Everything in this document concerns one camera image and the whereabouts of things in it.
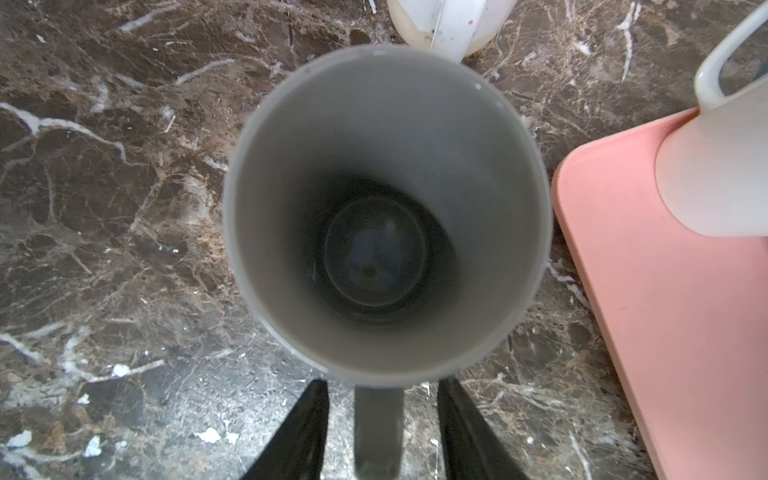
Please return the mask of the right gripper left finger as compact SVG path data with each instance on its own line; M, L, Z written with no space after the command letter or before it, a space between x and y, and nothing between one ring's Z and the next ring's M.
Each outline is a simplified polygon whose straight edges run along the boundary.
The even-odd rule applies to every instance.
M328 384L312 380L242 479L319 479L328 415Z

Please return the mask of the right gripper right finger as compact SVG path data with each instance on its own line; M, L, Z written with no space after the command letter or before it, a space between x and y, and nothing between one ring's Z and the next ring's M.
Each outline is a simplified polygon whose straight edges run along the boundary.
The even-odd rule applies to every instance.
M448 480L528 479L456 378L439 381L437 408Z

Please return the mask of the dark grey mug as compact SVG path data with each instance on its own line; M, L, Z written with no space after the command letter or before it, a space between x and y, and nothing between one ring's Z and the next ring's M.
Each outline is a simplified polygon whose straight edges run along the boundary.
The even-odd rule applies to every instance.
M523 320L552 239L549 180L505 96L401 45L325 54L259 104L229 163L229 264L294 355L355 388L355 473L401 469L405 391Z

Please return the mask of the speckled cream mug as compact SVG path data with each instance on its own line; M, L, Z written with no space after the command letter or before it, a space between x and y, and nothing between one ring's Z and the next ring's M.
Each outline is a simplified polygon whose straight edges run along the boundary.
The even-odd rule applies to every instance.
M413 48L461 62L500 32L516 0L389 0L393 25Z

